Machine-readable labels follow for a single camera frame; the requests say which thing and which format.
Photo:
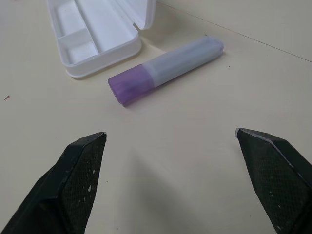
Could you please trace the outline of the purple translucent highlighter pen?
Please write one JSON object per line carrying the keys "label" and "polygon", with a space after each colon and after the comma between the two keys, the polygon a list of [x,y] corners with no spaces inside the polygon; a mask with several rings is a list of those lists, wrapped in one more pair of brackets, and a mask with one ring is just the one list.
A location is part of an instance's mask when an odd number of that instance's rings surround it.
{"label": "purple translucent highlighter pen", "polygon": [[117,101],[127,105],[178,76],[220,57],[223,49],[221,40],[202,36],[109,78],[108,84]]}

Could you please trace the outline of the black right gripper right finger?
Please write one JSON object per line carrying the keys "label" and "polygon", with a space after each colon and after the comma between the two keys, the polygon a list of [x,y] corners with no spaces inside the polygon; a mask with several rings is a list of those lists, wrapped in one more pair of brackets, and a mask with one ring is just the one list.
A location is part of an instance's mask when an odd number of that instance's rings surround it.
{"label": "black right gripper right finger", "polygon": [[312,165],[285,139],[237,128],[253,189],[277,234],[312,234]]}

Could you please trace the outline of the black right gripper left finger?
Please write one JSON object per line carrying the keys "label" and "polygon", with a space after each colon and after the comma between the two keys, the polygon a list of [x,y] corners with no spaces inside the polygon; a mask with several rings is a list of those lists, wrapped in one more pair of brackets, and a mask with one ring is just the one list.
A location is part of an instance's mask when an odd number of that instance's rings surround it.
{"label": "black right gripper left finger", "polygon": [[99,132],[69,144],[0,234],[85,234],[106,141]]}

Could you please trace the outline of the white plastic pencil case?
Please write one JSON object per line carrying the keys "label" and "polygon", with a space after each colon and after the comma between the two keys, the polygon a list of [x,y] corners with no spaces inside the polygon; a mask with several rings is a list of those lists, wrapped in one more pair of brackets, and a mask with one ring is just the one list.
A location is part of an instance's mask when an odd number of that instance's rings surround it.
{"label": "white plastic pencil case", "polygon": [[46,0],[63,66],[84,78],[141,50],[157,0]]}

